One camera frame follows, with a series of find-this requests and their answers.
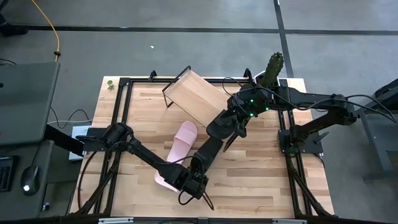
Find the computer mouse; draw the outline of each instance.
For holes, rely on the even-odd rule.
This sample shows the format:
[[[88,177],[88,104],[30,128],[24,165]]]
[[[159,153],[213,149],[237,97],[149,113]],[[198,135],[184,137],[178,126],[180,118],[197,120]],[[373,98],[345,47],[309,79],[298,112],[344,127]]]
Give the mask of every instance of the computer mouse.
[[[39,167],[31,165],[21,175],[21,187],[24,195],[34,195],[40,188]]]

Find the keyboard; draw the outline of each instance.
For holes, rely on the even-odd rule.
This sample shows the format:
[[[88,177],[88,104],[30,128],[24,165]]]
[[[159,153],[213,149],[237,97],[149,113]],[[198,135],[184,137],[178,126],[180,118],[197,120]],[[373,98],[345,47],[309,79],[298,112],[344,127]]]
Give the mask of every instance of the keyboard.
[[[17,156],[0,157],[0,192],[8,192],[11,190],[17,159]]]

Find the concrete floor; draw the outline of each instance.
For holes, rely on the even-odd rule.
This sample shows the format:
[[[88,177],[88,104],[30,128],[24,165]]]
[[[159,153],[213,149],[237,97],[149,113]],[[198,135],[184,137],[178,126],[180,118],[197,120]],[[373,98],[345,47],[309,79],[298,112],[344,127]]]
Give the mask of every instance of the concrete floor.
[[[58,26],[278,28],[273,0],[37,2]],[[286,29],[398,29],[396,1],[279,2]],[[10,1],[3,13],[10,22],[46,25],[30,1]],[[61,31],[59,35],[61,70],[52,106],[61,119],[76,109],[92,117],[105,75],[148,75],[156,70],[174,76],[189,64],[203,76],[240,77],[246,67],[260,72],[271,53],[282,49],[279,34]],[[310,92],[370,95],[397,78],[396,36],[287,35],[287,45],[294,77],[304,78]],[[55,46],[53,32],[30,31],[22,37],[0,37],[0,57],[17,63],[48,62]],[[74,119],[85,118],[77,114]],[[398,222],[397,181],[362,181],[380,165],[361,122],[326,131],[330,134],[322,144],[335,213]],[[68,201],[69,195],[59,200]]]

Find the wooden table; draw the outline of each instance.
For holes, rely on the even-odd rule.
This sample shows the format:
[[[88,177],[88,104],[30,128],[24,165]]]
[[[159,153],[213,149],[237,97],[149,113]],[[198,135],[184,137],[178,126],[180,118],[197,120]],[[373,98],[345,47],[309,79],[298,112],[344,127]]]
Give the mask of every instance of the wooden table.
[[[104,77],[95,110],[93,126],[107,127],[111,122],[116,92],[109,90],[107,81],[118,85],[120,77]],[[303,79],[288,79],[289,86],[305,91]],[[135,83],[127,124],[135,137],[160,157],[166,159],[173,137],[184,121],[192,121],[198,128],[198,137],[189,155],[208,138],[206,129],[176,104],[166,108],[161,90],[165,84]],[[221,85],[215,86],[223,92]],[[228,91],[237,85],[226,85]],[[119,112],[123,112],[124,98]],[[294,111],[295,122],[304,124],[312,120],[309,111]],[[268,111],[252,118],[247,126],[248,136],[237,139],[225,152],[220,152],[209,171],[206,191],[215,206],[208,208],[205,201],[192,200],[188,205],[178,204],[178,194],[154,180],[155,169],[138,157],[124,153],[118,172],[112,216],[129,217],[223,217],[223,218],[292,218],[292,199],[285,157],[277,141],[279,120],[276,111]],[[103,153],[97,153],[83,177],[82,202],[92,194],[100,179]],[[322,163],[311,154],[303,155],[307,184],[324,208],[333,213],[328,184]],[[108,189],[104,191],[103,210]],[[301,190],[298,190],[300,208],[304,211]],[[71,212],[77,210],[77,193]]]

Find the pink shoe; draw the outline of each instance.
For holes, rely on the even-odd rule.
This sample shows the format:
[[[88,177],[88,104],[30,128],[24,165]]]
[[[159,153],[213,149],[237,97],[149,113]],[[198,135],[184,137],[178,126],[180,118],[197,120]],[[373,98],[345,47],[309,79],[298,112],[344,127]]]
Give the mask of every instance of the pink shoe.
[[[167,156],[167,162],[174,162],[186,157],[193,143],[196,141],[197,136],[197,127],[190,121],[184,122],[174,136],[173,146],[169,152],[169,156]],[[164,182],[164,178],[160,176],[158,171],[155,174],[155,181],[170,190],[178,192],[177,189]]]

